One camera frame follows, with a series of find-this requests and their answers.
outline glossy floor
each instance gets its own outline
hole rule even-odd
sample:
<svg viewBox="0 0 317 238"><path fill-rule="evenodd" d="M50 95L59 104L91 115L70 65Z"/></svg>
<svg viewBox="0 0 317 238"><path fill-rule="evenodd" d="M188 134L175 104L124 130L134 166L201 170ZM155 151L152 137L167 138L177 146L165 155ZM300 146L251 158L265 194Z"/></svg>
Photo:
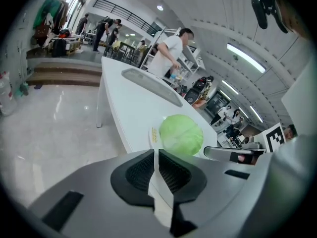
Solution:
<svg viewBox="0 0 317 238"><path fill-rule="evenodd" d="M1 119L0 171L23 205L79 167L126 154L112 116L96 128L97 93L88 86L30 87Z"/></svg>

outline white countertop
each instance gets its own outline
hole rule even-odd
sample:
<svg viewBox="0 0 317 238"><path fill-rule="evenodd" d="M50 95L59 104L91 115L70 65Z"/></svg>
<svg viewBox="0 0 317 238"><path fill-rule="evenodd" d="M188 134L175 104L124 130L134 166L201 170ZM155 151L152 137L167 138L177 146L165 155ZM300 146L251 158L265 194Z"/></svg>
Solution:
<svg viewBox="0 0 317 238"><path fill-rule="evenodd" d="M176 114L189 116L203 130L203 146L196 156L204 157L204 147L216 146L216 132L180 95L178 96L183 103L182 107L168 102L121 75L123 70L135 67L105 57L102 57L102 67L111 112L127 153L151 149L150 127L162 117ZM170 88L160 78L143 70L140 71Z"/></svg>

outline wooden step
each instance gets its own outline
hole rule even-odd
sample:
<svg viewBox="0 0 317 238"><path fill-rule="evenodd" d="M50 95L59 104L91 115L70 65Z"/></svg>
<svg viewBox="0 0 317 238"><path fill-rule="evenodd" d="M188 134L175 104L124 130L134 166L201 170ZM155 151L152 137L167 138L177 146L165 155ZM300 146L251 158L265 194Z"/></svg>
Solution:
<svg viewBox="0 0 317 238"><path fill-rule="evenodd" d="M26 82L29 85L86 85L99 86L101 77L73 72L34 72Z"/></svg>
<svg viewBox="0 0 317 238"><path fill-rule="evenodd" d="M87 75L101 76L102 69L75 63L43 62L34 68L35 72L63 72L80 73Z"/></svg>

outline white table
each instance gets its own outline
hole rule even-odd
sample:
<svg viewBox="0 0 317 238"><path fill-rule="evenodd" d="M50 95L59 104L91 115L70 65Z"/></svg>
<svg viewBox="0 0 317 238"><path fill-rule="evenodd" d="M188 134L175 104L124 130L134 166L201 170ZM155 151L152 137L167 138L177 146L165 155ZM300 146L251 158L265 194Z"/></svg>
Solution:
<svg viewBox="0 0 317 238"><path fill-rule="evenodd" d="M102 67L103 73L98 92L97 127L102 126L103 102L107 100L125 150L127 153L132 153L151 149L149 129L153 126L153 122L166 116L187 115L198 124L204 133L203 146L196 156L207 159L203 154L204 148L216 146L217 134L180 95L178 96L183 104L182 107L168 102L121 75L123 70L134 68L133 66L102 57ZM170 88L162 79L141 69L138 70ZM169 227L173 195L158 171L157 155L155 155L155 172L149 184L149 194L155 199L154 214L163 225Z"/></svg>

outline gray tray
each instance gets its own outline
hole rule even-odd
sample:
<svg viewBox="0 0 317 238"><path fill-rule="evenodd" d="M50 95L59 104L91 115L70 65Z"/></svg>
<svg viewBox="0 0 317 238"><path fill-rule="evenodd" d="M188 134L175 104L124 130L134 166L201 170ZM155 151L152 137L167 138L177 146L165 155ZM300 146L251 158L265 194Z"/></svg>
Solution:
<svg viewBox="0 0 317 238"><path fill-rule="evenodd" d="M152 79L147 73L131 68L121 72L121 75L135 84L149 90L150 92L162 97L172 104L182 107L183 103L179 100L178 94L171 88L162 85L156 80Z"/></svg>

